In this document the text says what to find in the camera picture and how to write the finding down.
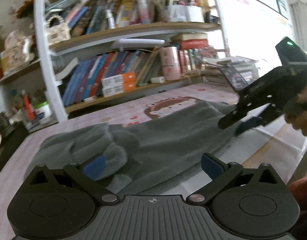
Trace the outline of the person right hand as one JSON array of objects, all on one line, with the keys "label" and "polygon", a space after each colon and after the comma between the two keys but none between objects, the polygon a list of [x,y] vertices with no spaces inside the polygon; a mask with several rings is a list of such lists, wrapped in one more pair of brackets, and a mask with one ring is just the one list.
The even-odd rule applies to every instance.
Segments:
[{"label": "person right hand", "polygon": [[[296,103],[303,105],[307,103],[307,86],[297,95]],[[307,109],[301,109],[297,114],[286,113],[285,121],[291,124],[296,131],[301,131],[307,137]]]}]

